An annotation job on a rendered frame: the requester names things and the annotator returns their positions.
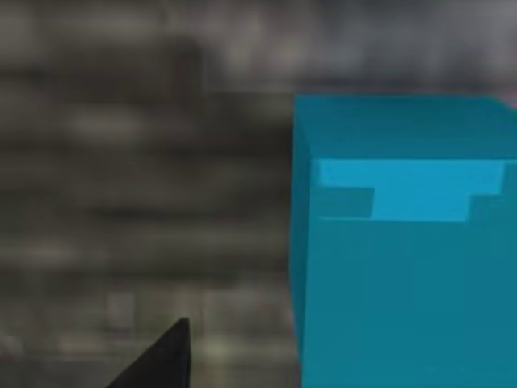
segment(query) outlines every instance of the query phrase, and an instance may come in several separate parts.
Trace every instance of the teal box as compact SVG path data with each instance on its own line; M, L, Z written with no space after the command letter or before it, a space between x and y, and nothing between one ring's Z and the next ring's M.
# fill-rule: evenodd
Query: teal box
M516 387L515 111L298 95L294 115L302 387Z

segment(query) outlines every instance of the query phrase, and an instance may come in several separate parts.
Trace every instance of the black triangular object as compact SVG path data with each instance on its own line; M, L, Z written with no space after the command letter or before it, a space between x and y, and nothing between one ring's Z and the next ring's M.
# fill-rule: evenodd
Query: black triangular object
M107 388L188 388L190 322L181 318Z

